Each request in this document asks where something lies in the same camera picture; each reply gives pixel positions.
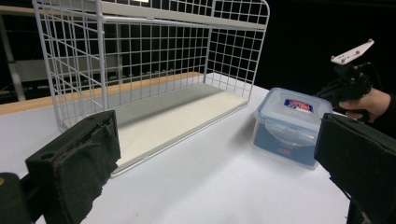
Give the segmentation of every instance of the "plastic box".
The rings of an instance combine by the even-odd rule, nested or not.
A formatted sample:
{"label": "plastic box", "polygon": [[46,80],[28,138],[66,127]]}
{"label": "plastic box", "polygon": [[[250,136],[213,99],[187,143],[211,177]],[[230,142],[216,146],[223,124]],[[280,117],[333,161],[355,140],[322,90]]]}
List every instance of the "plastic box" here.
{"label": "plastic box", "polygon": [[332,113],[326,100],[273,88],[255,113],[253,146],[315,169],[315,145],[324,113]]}

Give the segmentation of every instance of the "metal wire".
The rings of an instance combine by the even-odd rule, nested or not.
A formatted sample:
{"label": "metal wire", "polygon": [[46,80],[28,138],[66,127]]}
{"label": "metal wire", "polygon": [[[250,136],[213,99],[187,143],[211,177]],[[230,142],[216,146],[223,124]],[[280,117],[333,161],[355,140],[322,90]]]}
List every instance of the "metal wire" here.
{"label": "metal wire", "polygon": [[262,0],[34,0],[34,6],[61,130],[200,83],[249,98],[269,20]]}

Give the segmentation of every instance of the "cream board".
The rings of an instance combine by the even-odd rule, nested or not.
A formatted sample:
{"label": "cream board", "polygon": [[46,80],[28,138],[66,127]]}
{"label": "cream board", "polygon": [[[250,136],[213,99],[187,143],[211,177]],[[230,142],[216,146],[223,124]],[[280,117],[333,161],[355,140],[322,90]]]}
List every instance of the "cream board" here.
{"label": "cream board", "polygon": [[121,159],[113,175],[247,103],[246,98],[199,84],[116,109]]}

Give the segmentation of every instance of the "white table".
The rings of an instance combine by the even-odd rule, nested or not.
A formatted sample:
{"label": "white table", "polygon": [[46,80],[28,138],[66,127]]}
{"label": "white table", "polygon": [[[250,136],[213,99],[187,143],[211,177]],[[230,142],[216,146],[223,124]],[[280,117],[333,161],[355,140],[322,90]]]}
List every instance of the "white table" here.
{"label": "white table", "polygon": [[[82,223],[346,223],[349,200],[326,170],[251,146],[253,112],[267,92],[254,87],[246,107],[109,179]],[[0,116],[0,124],[0,172],[19,177],[24,160],[60,134],[51,106]]]}

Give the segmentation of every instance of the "container lid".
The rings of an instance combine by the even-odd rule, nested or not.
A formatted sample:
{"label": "container lid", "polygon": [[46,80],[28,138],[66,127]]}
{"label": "container lid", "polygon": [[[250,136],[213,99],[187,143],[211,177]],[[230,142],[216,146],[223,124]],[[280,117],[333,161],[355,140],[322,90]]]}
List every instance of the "container lid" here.
{"label": "container lid", "polygon": [[272,88],[258,107],[256,119],[318,132],[324,113],[332,113],[332,104],[326,100],[296,91]]}

